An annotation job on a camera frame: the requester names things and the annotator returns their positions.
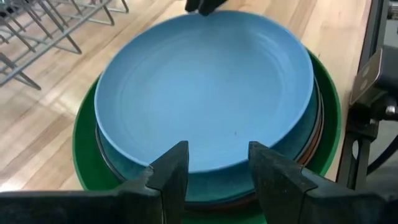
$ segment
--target black clamp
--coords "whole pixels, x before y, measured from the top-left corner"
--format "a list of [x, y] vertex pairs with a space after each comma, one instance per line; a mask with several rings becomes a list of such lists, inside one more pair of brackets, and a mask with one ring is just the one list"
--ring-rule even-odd
[[0, 223], [181, 223], [187, 183], [188, 142], [181, 141], [114, 190], [1, 193]]
[[249, 165], [267, 223], [398, 223], [397, 195], [347, 189], [257, 142]]

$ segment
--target wooden floor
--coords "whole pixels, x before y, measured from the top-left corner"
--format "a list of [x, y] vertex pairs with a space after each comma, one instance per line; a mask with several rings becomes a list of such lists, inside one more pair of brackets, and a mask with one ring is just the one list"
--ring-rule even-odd
[[[325, 64], [346, 114], [370, 3], [229, 0], [222, 8], [263, 14], [288, 27]], [[53, 49], [25, 70], [42, 91], [14, 81], [0, 88], [0, 190], [81, 188], [72, 164], [71, 135], [85, 93], [127, 41], [153, 24], [185, 13], [185, 1], [179, 0], [128, 4], [129, 14], [113, 13], [115, 26], [89, 22], [73, 33], [81, 55]], [[13, 51], [4, 44], [0, 50]], [[339, 157], [340, 150], [327, 173], [330, 179], [335, 178]]]

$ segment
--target green tray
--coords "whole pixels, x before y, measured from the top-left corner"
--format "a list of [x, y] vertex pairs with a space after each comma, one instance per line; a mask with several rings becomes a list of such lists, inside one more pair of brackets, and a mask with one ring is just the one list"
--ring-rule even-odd
[[[314, 74], [319, 82], [324, 105], [325, 124], [318, 149], [308, 168], [325, 175], [336, 153], [340, 138], [340, 101], [328, 72], [320, 61], [310, 53]], [[77, 176], [85, 190], [109, 190], [118, 186], [118, 180], [110, 171], [97, 148], [95, 138], [94, 92], [97, 81], [91, 86], [81, 103], [73, 131], [73, 161]], [[230, 213], [189, 214], [187, 224], [260, 224], [266, 223], [257, 205]]]

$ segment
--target dish rack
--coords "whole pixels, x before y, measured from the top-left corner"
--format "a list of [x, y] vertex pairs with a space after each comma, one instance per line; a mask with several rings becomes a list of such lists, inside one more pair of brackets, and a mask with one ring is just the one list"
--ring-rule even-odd
[[[111, 12], [129, 12], [125, 0], [117, 8], [108, 7], [111, 1], [0, 0], [0, 87], [15, 79], [41, 90], [24, 69], [54, 47], [81, 54], [70, 36], [74, 30], [85, 22], [113, 26]], [[106, 14], [106, 20], [93, 18], [99, 11]], [[71, 46], [65, 47], [62, 40]]]

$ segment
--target blue plate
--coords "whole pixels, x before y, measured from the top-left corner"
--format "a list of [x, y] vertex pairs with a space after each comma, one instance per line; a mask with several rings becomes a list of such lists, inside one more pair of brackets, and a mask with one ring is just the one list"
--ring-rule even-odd
[[190, 173], [247, 161], [248, 142], [272, 147], [302, 117], [313, 90], [305, 47], [262, 16], [179, 16], [138, 35], [99, 79], [100, 130], [146, 166], [181, 140]]
[[[294, 160], [298, 156], [311, 135], [318, 111], [318, 93], [314, 89], [308, 108], [297, 125], [286, 135], [283, 140], [271, 149], [282, 153], [285, 157]], [[125, 158], [105, 139], [99, 131], [99, 139], [105, 161], [111, 170], [121, 180], [132, 180], [144, 170], [139, 164]], [[185, 197], [186, 202], [191, 203], [226, 203], [253, 192], [249, 167], [247, 162], [228, 169], [217, 170], [207, 173], [190, 174], [188, 177], [188, 189]]]

